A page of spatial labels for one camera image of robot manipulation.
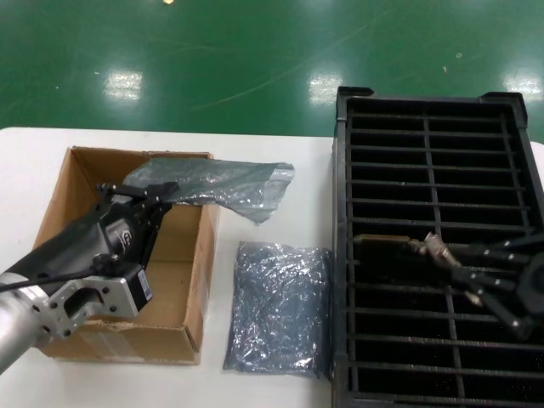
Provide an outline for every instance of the gray plastic bag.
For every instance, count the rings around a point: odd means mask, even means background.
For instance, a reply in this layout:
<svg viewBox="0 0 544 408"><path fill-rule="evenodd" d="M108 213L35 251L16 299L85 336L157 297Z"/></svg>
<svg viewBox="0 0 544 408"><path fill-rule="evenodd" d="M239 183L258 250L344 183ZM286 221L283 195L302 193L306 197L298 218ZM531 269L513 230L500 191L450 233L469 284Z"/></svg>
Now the gray plastic bag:
<svg viewBox="0 0 544 408"><path fill-rule="evenodd" d="M286 163L246 163L197 158L153 158L131 172L124 184L145 187L176 181L177 204L219 204L261 224L280 205L295 175Z"/></svg>
<svg viewBox="0 0 544 408"><path fill-rule="evenodd" d="M225 370L328 377L331 252L242 242Z"/></svg>

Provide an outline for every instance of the plastic bag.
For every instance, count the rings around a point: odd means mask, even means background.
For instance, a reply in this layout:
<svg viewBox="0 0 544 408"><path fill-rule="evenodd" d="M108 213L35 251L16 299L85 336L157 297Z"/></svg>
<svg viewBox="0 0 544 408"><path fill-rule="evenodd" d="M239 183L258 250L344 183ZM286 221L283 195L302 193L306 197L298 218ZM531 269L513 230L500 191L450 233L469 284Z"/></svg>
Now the plastic bag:
<svg viewBox="0 0 544 408"><path fill-rule="evenodd" d="M168 201L219 204L261 224L278 208L294 175L286 163L161 157L138 167L123 183L145 187L176 181L179 190Z"/></svg>
<svg viewBox="0 0 544 408"><path fill-rule="evenodd" d="M225 370L328 377L331 252L242 242Z"/></svg>

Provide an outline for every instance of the black plastic crate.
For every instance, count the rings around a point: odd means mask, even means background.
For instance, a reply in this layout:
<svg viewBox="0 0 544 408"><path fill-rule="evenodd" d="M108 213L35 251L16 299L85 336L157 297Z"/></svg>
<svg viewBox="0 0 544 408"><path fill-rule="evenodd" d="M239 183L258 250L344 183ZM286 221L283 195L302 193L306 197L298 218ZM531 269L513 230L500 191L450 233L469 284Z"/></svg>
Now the black plastic crate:
<svg viewBox="0 0 544 408"><path fill-rule="evenodd" d="M434 232L464 244L541 231L526 124L519 93L390 98L338 89L336 407L544 406L541 331L520 343L462 293L414 284L421 271L387 254L360 263L353 244L360 233L422 240Z"/></svg>

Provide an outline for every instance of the white table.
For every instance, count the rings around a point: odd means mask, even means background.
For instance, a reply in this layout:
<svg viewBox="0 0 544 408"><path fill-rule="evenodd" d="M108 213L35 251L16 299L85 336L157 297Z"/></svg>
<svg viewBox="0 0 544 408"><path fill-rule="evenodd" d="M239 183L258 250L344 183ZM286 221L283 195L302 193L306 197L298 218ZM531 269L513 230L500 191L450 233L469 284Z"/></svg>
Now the white table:
<svg viewBox="0 0 544 408"><path fill-rule="evenodd" d="M239 241L297 247L332 243L332 139L195 133L8 128L0 131L0 271L32 247L66 148L210 151L216 158L290 162L296 176L280 209L257 227L223 209L199 366L66 363L32 349L0 376L6 408L331 406L329 383L222 370Z"/></svg>

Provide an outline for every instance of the black cable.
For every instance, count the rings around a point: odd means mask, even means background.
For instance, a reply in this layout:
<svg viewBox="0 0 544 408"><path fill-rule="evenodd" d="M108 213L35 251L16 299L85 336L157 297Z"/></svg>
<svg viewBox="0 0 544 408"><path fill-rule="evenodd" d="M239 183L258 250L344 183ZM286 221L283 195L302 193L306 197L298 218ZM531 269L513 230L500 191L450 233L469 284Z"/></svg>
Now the black cable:
<svg viewBox="0 0 544 408"><path fill-rule="evenodd" d="M0 293L14 291L15 289L20 289L28 286L40 286L47 285L48 283L59 283L73 281L75 279L88 278L89 276L95 275L96 271L93 269L85 270L83 272L74 272L72 274L66 274L62 276L41 278L35 280L23 280L22 282L9 283L7 285L0 284Z"/></svg>

